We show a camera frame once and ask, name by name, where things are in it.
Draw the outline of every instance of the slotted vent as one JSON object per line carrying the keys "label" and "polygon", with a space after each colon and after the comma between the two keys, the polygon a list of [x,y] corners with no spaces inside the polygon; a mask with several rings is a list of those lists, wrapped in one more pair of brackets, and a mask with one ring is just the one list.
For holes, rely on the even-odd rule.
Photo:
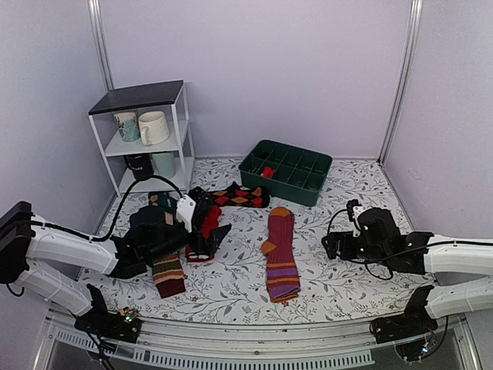
{"label": "slotted vent", "polygon": [[[94,343],[83,333],[74,333],[59,328],[57,339],[68,345],[97,352]],[[279,360],[212,360],[210,358],[185,357],[168,355],[159,351],[149,351],[135,348],[133,357],[121,355],[108,355],[122,360],[138,362],[147,365],[155,365],[162,368],[175,370],[323,370],[356,368],[364,365],[372,365],[374,361],[370,351],[359,351],[347,355],[324,356],[317,358],[289,358]]]}

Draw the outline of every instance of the floral tablecloth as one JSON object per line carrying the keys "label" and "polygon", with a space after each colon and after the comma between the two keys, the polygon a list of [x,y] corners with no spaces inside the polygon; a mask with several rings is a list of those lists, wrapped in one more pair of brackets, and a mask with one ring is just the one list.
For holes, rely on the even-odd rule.
{"label": "floral tablecloth", "polygon": [[[223,189],[240,183],[239,160],[197,160],[193,187]],[[110,309],[138,308],[142,316],[179,321],[266,325],[349,320],[402,311],[411,292],[432,282],[431,276],[395,274],[391,281],[372,277],[360,265],[329,261],[320,239],[327,233],[330,216],[358,199],[365,207],[386,207],[403,233],[409,225],[381,169],[374,161],[335,160],[315,207],[273,198],[267,209],[223,207],[221,224],[231,223],[213,261],[180,260],[187,279],[186,292],[162,299],[150,269],[127,281],[83,270],[80,281],[101,289]],[[101,233],[108,230],[119,199],[108,213]],[[116,234],[123,235],[129,215],[147,204],[147,194],[132,194],[120,214]],[[266,258],[260,246],[268,235],[269,212],[287,207],[295,215],[293,252],[301,280],[298,299],[283,304],[269,301]],[[350,230],[347,217],[336,218],[334,230]],[[387,274],[382,267],[372,272]]]}

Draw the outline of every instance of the divided storage bin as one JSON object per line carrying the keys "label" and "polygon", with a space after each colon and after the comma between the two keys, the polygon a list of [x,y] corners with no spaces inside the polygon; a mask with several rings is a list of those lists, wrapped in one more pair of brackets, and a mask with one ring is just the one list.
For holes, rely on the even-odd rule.
{"label": "divided storage bin", "polygon": [[[266,187],[270,195],[312,207],[317,203],[332,157],[295,146],[260,141],[240,164],[244,187]],[[262,177],[265,167],[276,173]]]}

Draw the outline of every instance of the shelf board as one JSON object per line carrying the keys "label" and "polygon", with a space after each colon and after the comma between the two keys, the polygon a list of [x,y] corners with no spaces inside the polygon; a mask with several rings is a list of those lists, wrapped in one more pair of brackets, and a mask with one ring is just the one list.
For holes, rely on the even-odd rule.
{"label": "shelf board", "polygon": [[[186,184],[190,184],[193,174],[193,162],[194,158],[192,156],[185,157],[185,168],[186,173],[184,176],[183,170],[179,164],[179,158],[175,158],[176,175],[174,178],[170,179],[178,186],[180,190],[186,189]],[[124,194],[129,188],[130,184],[135,181],[135,177],[131,170],[127,169],[123,175],[122,181],[120,182],[119,190],[121,194]],[[148,179],[142,183],[138,183],[133,187],[130,193],[148,193],[150,191],[168,191],[173,190],[173,188],[157,179]]]}
{"label": "shelf board", "polygon": [[175,104],[182,88],[181,79],[110,90],[93,106],[89,115]]}
{"label": "shelf board", "polygon": [[175,126],[173,122],[168,123],[169,127],[169,138],[162,143],[154,144],[150,146],[144,146],[142,140],[138,139],[132,141],[131,143],[126,143],[122,141],[120,134],[116,131],[115,135],[109,142],[105,149],[106,156],[125,156],[127,154],[140,154],[140,153],[157,153],[157,152],[173,152],[182,147],[186,138],[186,131],[189,129],[189,121],[182,120],[178,121],[179,135],[181,143],[178,146],[176,142]]}

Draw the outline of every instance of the argyle sock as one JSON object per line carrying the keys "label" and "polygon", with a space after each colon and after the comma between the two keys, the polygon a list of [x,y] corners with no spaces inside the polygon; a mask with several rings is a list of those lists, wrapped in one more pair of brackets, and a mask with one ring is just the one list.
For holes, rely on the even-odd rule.
{"label": "argyle sock", "polygon": [[[219,217],[223,212],[218,206],[212,206],[210,208],[209,214],[207,214],[206,219],[202,224],[202,228],[200,229],[200,233],[206,238],[209,239],[210,231],[213,229],[217,229],[219,226]],[[207,254],[199,254],[197,255],[195,251],[190,246],[186,247],[186,260],[188,262],[205,262],[210,261],[214,258],[214,256],[208,256]]]}
{"label": "argyle sock", "polygon": [[209,193],[219,207],[236,206],[265,208],[269,205],[269,191],[265,187],[253,190],[242,190],[237,183],[232,183],[225,190],[214,190]]}
{"label": "argyle sock", "polygon": [[[159,207],[158,197],[155,194],[149,197],[149,202],[153,206]],[[173,212],[173,210],[166,209],[166,206],[163,208],[166,210],[166,222],[173,224],[175,222],[174,214],[168,213],[169,211]],[[185,275],[179,262],[178,252],[163,258],[153,265],[153,280],[161,298],[171,297],[186,290]]]}
{"label": "argyle sock", "polygon": [[293,257],[294,215],[284,207],[269,215],[269,239],[262,244],[267,256],[267,290],[274,303],[296,298],[300,278]]}

